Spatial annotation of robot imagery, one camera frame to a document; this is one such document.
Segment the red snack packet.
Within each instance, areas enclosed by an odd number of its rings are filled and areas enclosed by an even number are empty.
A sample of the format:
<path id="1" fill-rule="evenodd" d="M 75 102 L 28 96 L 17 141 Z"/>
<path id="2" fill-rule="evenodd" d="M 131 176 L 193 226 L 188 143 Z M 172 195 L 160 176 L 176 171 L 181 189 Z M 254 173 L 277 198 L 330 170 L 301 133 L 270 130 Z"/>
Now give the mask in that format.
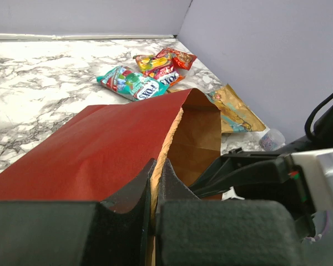
<path id="1" fill-rule="evenodd" d="M 165 57 L 173 62 L 176 68 L 190 70 L 193 62 L 197 59 L 194 54 L 188 54 L 173 48 L 164 48 L 157 55 L 157 58 Z"/>

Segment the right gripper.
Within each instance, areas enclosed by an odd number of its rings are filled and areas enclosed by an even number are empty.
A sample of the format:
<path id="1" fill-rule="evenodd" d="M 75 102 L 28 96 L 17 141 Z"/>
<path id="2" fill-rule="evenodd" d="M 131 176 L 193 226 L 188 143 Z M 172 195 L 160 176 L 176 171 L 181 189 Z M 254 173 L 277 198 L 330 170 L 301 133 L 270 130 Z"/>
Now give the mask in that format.
<path id="1" fill-rule="evenodd" d="M 233 149 L 212 162 L 189 186 L 199 198 L 223 193 L 230 187 L 247 200 L 281 203 L 292 215 L 299 238 L 315 236 L 315 207 L 303 170 L 289 155 Z"/>

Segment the gold crispy chips bag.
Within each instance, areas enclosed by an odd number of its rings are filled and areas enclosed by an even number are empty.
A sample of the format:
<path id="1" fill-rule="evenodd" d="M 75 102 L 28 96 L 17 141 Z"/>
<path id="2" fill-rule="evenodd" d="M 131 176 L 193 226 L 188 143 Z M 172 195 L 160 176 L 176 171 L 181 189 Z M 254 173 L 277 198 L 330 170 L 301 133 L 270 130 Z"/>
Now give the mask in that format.
<path id="1" fill-rule="evenodd" d="M 175 139 L 220 141 L 223 133 L 259 132 L 266 126 L 226 85 L 208 93 L 198 88 L 178 90 L 178 96 L 169 96 L 167 90 L 161 100 L 164 111 L 162 118 L 173 119 L 170 126 Z"/>

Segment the teal Fox's candy bag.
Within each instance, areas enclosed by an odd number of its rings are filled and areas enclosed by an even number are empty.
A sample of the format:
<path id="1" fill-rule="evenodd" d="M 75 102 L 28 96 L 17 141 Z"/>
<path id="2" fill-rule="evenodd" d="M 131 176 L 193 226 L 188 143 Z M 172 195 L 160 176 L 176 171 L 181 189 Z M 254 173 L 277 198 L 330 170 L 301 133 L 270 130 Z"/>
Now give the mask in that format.
<path id="1" fill-rule="evenodd" d="M 97 76 L 96 81 L 131 101 L 164 95 L 169 88 L 169 85 L 122 65 L 116 66 L 105 75 Z"/>

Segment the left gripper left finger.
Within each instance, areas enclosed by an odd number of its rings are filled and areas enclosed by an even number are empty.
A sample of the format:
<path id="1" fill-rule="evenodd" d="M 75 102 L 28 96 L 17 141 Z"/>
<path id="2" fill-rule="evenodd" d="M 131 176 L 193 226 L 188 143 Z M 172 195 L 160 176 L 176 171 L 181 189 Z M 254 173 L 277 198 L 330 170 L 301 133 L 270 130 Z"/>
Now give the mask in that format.
<path id="1" fill-rule="evenodd" d="M 146 265 L 154 168 L 102 201 L 0 201 L 0 265 Z"/>

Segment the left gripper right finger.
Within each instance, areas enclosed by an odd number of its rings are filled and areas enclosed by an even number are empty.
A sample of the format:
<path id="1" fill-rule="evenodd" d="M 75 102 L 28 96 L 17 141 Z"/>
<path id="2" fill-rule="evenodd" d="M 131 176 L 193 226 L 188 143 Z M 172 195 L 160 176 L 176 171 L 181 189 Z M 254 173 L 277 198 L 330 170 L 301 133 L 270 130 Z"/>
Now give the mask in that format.
<path id="1" fill-rule="evenodd" d="M 295 223 L 275 201 L 200 200 L 166 161 L 156 212 L 156 265 L 304 265 Z"/>

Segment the red paper bag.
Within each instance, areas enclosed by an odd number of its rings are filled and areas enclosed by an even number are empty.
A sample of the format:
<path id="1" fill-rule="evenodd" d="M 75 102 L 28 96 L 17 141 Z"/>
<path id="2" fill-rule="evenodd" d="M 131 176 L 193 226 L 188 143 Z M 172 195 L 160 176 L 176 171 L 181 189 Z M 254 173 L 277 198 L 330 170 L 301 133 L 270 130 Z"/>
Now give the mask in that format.
<path id="1" fill-rule="evenodd" d="M 198 89 L 89 105 L 0 173 L 0 203 L 97 203 L 149 162 L 152 194 L 169 161 L 190 186 L 220 156 L 219 109 Z"/>

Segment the orange Fox's fruits candy bag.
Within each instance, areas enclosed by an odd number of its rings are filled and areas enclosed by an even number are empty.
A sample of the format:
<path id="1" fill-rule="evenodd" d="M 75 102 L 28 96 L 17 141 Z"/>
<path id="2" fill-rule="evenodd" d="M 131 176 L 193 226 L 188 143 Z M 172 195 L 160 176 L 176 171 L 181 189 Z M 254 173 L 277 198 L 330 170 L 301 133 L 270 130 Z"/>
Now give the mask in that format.
<path id="1" fill-rule="evenodd" d="M 135 55 L 139 70 L 150 78 L 153 78 L 164 85 L 173 86 L 185 79 L 168 57 L 157 58 L 152 55 Z"/>

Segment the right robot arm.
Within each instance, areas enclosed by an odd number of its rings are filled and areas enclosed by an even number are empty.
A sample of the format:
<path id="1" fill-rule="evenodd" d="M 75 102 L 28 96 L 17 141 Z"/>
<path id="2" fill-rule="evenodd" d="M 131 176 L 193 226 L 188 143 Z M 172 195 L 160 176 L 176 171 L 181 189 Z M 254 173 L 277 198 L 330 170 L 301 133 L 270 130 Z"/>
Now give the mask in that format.
<path id="1" fill-rule="evenodd" d="M 313 111 L 305 135 L 269 152 L 234 149 L 218 157 L 190 186 L 199 198 L 233 188 L 247 200 L 281 203 L 292 215 L 300 238 L 316 239 L 313 216 L 333 211 L 333 93 L 321 117 Z"/>

